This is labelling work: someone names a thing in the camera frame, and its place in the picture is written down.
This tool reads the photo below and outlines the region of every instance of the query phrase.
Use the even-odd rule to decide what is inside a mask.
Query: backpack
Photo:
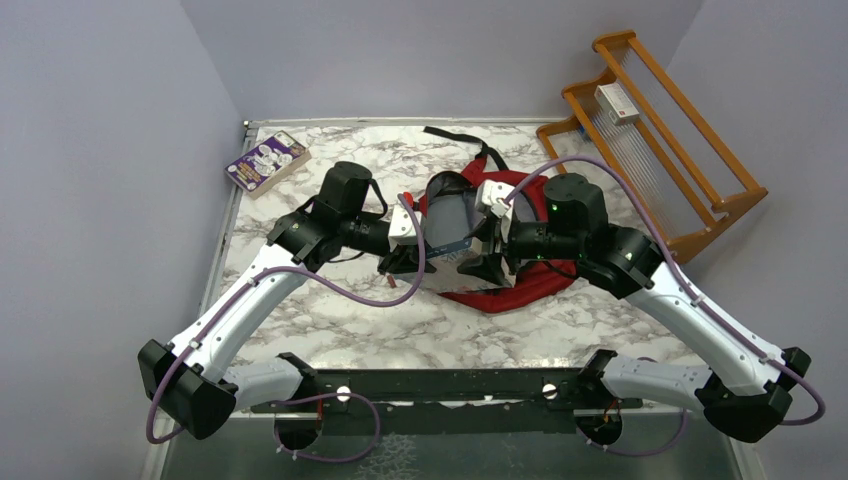
[[[455,134],[434,127],[425,127],[424,132],[457,142],[479,143],[482,146],[480,153],[475,155],[474,160],[459,174],[442,172],[430,179],[425,194],[418,200],[419,209],[425,217],[431,206],[428,199],[460,195],[466,204],[470,199],[473,210],[473,192],[484,180],[517,185],[527,176],[526,173],[509,170],[500,154],[477,137]],[[490,156],[498,167],[496,172],[483,171]],[[548,178],[544,176],[535,178],[524,188],[521,195],[515,198],[514,211],[519,221],[547,221],[545,195],[542,191],[547,181]],[[483,312],[506,312],[564,290],[574,283],[577,278],[576,272],[573,261],[526,262],[519,269],[515,286],[512,288],[469,293],[440,293],[439,295]]]

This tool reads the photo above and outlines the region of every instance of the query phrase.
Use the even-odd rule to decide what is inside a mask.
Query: red backpack
[[[433,127],[425,127],[424,132],[457,142],[479,143],[482,145],[480,153],[475,155],[474,160],[460,173],[474,187],[480,186],[484,180],[494,180],[496,182],[517,185],[518,182],[527,176],[526,173],[509,170],[500,154],[477,137],[450,133]],[[497,165],[497,172],[483,171],[486,168],[486,162],[489,156],[492,157],[495,165]],[[536,219],[543,222],[548,219],[545,209],[545,195],[542,192],[542,188],[547,181],[547,177],[539,176],[530,182],[522,191],[528,204],[533,209]],[[427,196],[422,196],[418,204],[422,214],[426,216]],[[473,293],[441,293],[440,295],[483,312],[506,312],[564,290],[574,283],[574,280],[577,278],[576,272],[577,270],[572,261],[551,260],[534,262],[525,265],[519,270],[516,275],[515,286],[512,288],[483,290]]]

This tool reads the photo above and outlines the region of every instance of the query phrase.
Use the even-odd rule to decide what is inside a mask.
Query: white box
[[[617,83],[598,85],[595,99],[601,105],[601,110],[607,112],[613,125],[626,125],[639,118],[639,110]]]

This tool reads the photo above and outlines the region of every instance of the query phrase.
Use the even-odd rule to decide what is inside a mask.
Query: robotic arm
[[[362,211],[369,187],[383,204],[382,214]],[[486,219],[474,235],[488,249],[483,264],[507,265],[514,273],[522,260],[574,260],[580,277],[656,318],[706,365],[663,365],[599,350],[582,369],[316,371],[292,354],[264,364],[230,366],[274,307],[307,277],[315,278],[314,272],[342,246],[382,257],[381,271],[433,273],[420,248],[423,239],[416,235],[420,213],[398,205],[391,223],[381,220],[388,207],[371,173],[339,162],[318,195],[276,222],[250,267],[209,312],[168,344],[150,340],[141,349],[138,360],[148,397],[198,439],[214,433],[234,410],[336,392],[337,387],[385,405],[414,402],[431,420],[445,422],[434,433],[569,432],[574,429],[573,410],[603,408],[615,399],[649,399],[703,411],[717,429],[746,442],[758,441],[780,424],[792,401],[788,392],[796,384],[785,370],[803,377],[808,355],[797,348],[781,350],[751,333],[682,277],[685,287],[696,292],[692,300],[677,278],[682,274],[664,261],[656,242],[608,222],[602,191],[584,177],[570,173],[547,182],[548,222],[515,220],[508,200],[512,190],[488,181],[478,189],[476,206]],[[767,361],[707,309],[765,352]],[[473,407],[461,418],[451,409],[433,410],[433,402],[483,397],[521,402],[521,408],[492,413],[488,407]],[[638,401],[622,405],[638,406]],[[406,416],[390,411],[381,413],[388,417],[384,429],[426,433],[432,428],[432,422],[416,420],[421,414],[411,409]],[[325,417],[333,413],[324,411]],[[350,408],[335,413],[349,414]],[[356,433],[359,423],[348,423],[350,428],[336,427],[337,434]]]

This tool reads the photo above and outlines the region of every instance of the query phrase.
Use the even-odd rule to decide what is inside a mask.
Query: wooden rack
[[[601,55],[607,64],[607,68],[594,80],[565,87],[562,90],[562,96],[574,110],[574,115],[561,122],[544,125],[536,133],[542,141],[545,150],[547,150],[548,155],[551,158],[558,158],[559,154],[552,145],[550,137],[577,131],[582,127],[585,135],[592,140],[607,164],[627,181],[634,191],[636,191],[640,200],[649,199],[648,202],[643,201],[643,204],[648,207],[652,220],[660,228],[663,240],[675,254],[676,260],[679,263],[686,263],[706,248],[707,245],[727,230],[728,227],[733,225],[734,222],[748,212],[757,202],[762,200],[768,191],[761,187],[745,167],[742,166],[739,159],[736,158],[712,127],[698,113],[695,107],[692,106],[692,103],[689,102],[665,70],[645,49],[632,30],[601,36],[595,40],[592,48]],[[718,193],[718,190],[707,178],[708,176],[699,168],[698,159],[692,158],[686,148],[681,144],[681,141],[672,134],[671,129],[663,121],[652,103],[637,87],[636,82],[628,75],[628,71],[623,66],[622,59],[635,58],[632,53],[638,56],[638,59],[644,63],[647,70],[659,82],[661,88],[667,92],[667,95],[670,95],[676,104],[674,108],[679,107],[703,139],[709,143],[709,146],[723,162],[722,168],[726,167],[732,172],[733,176],[741,184],[743,191],[724,196]],[[650,175],[662,174],[663,170],[667,173],[668,177],[670,177],[671,181],[673,181],[674,185],[682,193],[685,201],[691,206],[694,214],[697,215],[699,221],[696,224],[703,225],[702,228],[696,228],[695,231],[690,230],[689,232],[682,233],[666,233],[675,229],[670,224],[668,218],[662,217],[658,212],[658,209],[661,209],[662,205],[657,200],[657,197],[658,195],[662,195],[662,192],[651,195],[651,192],[646,191],[648,187],[645,186],[644,182],[634,182],[632,177],[628,175],[628,169],[633,171],[632,165],[628,165],[628,162],[635,162],[634,157],[637,156],[638,152],[633,151],[631,153],[627,148],[620,147],[616,150],[618,153],[616,155],[614,148],[610,146],[612,142],[608,133],[610,130],[599,128],[597,125],[598,119],[604,116],[596,115],[600,107],[594,98],[595,88],[598,85],[606,85],[614,82],[618,82],[625,88],[641,113],[640,118],[635,123],[627,127],[614,128],[617,129],[617,132],[631,136],[631,139],[628,140],[628,145],[634,145],[633,139],[636,139],[635,141],[638,141],[642,146],[640,147],[642,148],[640,150],[642,155],[652,157],[650,163],[654,165],[653,168],[655,171],[651,172]],[[644,119],[647,119],[652,127],[646,124],[643,121]],[[660,143],[654,132],[658,133],[668,149]],[[672,156],[676,157],[676,162],[672,160]],[[684,176],[678,165],[682,166],[683,171],[688,175]],[[560,166],[560,171],[564,172],[565,169]],[[662,217],[661,219],[664,221],[658,222],[657,218],[654,218],[655,216]]]

